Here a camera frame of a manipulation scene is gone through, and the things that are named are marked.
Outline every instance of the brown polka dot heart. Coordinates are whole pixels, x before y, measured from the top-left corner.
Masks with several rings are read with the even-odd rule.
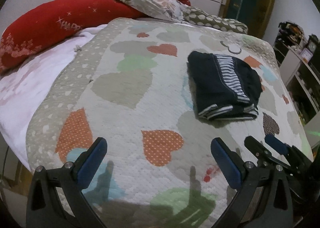
[[[171,152],[183,146],[183,138],[175,131],[141,131],[143,152],[146,159],[154,166],[162,167],[171,161]]]
[[[55,152],[59,153],[62,162],[66,162],[66,156],[72,149],[88,149],[92,143],[92,132],[84,108],[82,108],[71,112],[66,119]]]
[[[280,133],[279,125],[266,113],[263,113],[263,130],[265,135],[272,134],[274,136],[275,134]]]

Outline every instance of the white blanket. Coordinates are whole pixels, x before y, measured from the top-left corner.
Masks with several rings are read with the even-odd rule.
[[[29,122],[60,72],[74,59],[76,46],[89,42],[106,25],[81,30],[71,39],[36,57],[0,80],[0,131],[22,164],[30,170],[26,152]]]

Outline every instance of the heart pattern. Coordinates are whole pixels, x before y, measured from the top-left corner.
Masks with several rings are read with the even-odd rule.
[[[160,44],[159,46],[152,45],[148,46],[147,50],[152,53],[163,54],[163,55],[172,55],[177,56],[177,47],[171,44]]]
[[[262,89],[262,91],[265,91],[266,90],[266,88],[265,88],[265,86],[264,85],[261,85],[261,89]]]
[[[190,43],[190,38],[187,32],[171,30],[171,29],[167,29],[167,32],[159,33],[157,35],[157,38],[164,42]]]
[[[152,83],[149,68],[100,75],[91,90],[100,98],[135,109]]]
[[[219,172],[221,172],[220,168],[218,166],[212,166],[207,169],[205,172],[205,176],[203,178],[203,181],[208,183],[210,180],[215,177]]]
[[[267,87],[264,87],[262,89],[263,89],[263,92],[260,95],[258,105],[261,108],[278,116],[274,94]]]
[[[282,98],[284,99],[285,104],[289,104],[289,100],[287,97],[284,96],[284,94],[282,95]]]
[[[262,65],[258,60],[254,59],[252,56],[247,56],[244,59],[244,62],[246,62],[252,68],[259,68],[259,66]]]
[[[141,131],[143,152],[146,159],[154,166],[162,167],[171,161],[171,152],[183,146],[180,134],[171,130]]]
[[[145,32],[140,32],[139,34],[137,34],[137,37],[149,37],[150,35],[145,33]]]
[[[263,113],[263,130],[265,135],[272,134],[274,136],[275,134],[280,133],[279,125],[266,113]]]
[[[88,149],[93,142],[92,132],[84,108],[70,113],[62,127],[55,152],[62,162],[74,148]]]

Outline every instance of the white shelving unit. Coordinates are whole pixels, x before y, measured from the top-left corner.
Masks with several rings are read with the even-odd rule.
[[[297,75],[297,73],[295,73],[295,78],[298,80],[299,84],[301,85],[302,89],[304,90],[304,92],[306,93],[309,101],[311,102],[312,107],[315,109],[316,112],[318,112],[318,108],[316,106],[316,104],[314,103],[314,101],[311,98],[311,95],[309,94],[307,88],[305,87],[305,85],[303,84],[302,80],[300,79],[300,77]]]
[[[297,52],[295,52],[291,47],[288,47],[288,49],[289,51],[280,66],[280,75],[288,91],[291,91],[292,82],[295,79],[297,80],[297,82],[301,86],[301,89],[299,90],[303,90],[303,93],[300,93],[299,95],[307,97],[308,101],[311,104],[311,110],[314,110],[312,113],[314,116],[311,117],[307,124],[304,126],[308,142],[311,148],[314,148],[320,143],[320,113],[318,105],[316,105],[308,89],[302,81],[302,76],[299,76],[297,72],[301,69],[307,72],[308,79],[304,79],[304,81],[313,83],[314,85],[320,86],[320,80],[317,77],[316,73],[310,68],[310,66]]]

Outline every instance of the floor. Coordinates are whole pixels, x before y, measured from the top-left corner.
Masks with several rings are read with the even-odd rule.
[[[15,182],[12,182],[11,180],[8,181],[9,185],[11,186],[9,190],[23,196],[28,196],[31,180],[32,180],[31,172],[21,164],[20,175],[18,176],[16,181]]]

